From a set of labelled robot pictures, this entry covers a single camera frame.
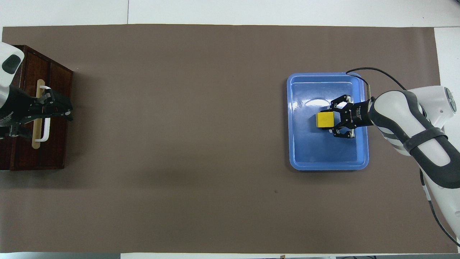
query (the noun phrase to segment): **blue tray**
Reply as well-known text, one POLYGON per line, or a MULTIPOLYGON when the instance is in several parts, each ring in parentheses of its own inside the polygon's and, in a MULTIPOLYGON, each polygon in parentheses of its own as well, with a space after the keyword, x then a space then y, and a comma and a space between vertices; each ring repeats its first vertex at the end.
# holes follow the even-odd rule
POLYGON ((335 98, 348 94, 352 102, 365 100, 360 79, 345 73, 296 73, 287 79, 287 94, 289 160, 295 169, 359 170, 368 165, 366 127, 355 129, 353 139, 316 127, 316 113, 335 98))

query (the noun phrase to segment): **wooden drawer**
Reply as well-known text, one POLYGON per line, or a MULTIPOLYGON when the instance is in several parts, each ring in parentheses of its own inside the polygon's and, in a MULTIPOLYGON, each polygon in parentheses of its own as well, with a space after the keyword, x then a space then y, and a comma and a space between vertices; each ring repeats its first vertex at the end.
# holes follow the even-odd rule
MULTIPOLYGON (((24 60, 18 69, 13 86, 35 96, 37 80, 70 97, 73 71, 31 49, 16 46, 24 52, 24 60)), ((33 122, 24 125, 32 131, 33 122)), ((22 137, 7 137, 0 141, 0 170, 40 170, 64 168, 67 138, 67 120, 51 118, 50 137, 40 148, 32 148, 32 140, 22 137)))

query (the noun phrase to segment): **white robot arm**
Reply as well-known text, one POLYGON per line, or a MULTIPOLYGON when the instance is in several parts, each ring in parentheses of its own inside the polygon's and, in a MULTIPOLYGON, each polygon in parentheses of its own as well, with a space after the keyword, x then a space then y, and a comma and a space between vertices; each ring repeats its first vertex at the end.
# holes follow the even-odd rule
POLYGON ((72 120, 72 104, 67 96, 45 88, 41 97, 31 97, 11 82, 24 59, 24 53, 0 42, 0 139, 6 136, 31 138, 22 125, 38 118, 62 117, 72 120))
POLYGON ((429 86, 382 94, 369 117, 399 153, 415 158, 441 212, 460 236, 460 153, 441 129, 455 112, 449 89, 429 86))

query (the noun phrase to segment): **brown table surface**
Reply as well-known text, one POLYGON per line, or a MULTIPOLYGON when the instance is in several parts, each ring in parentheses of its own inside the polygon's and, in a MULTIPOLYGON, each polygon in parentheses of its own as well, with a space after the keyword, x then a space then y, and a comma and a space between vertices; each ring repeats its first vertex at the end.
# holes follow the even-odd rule
MULTIPOLYGON (((374 66, 438 85, 433 28, 15 27, 3 41, 75 71, 75 120, 65 169, 0 173, 1 252, 456 252, 417 164, 375 127, 364 170, 288 159, 289 75, 374 66)), ((397 87, 360 74, 375 96, 397 87)))

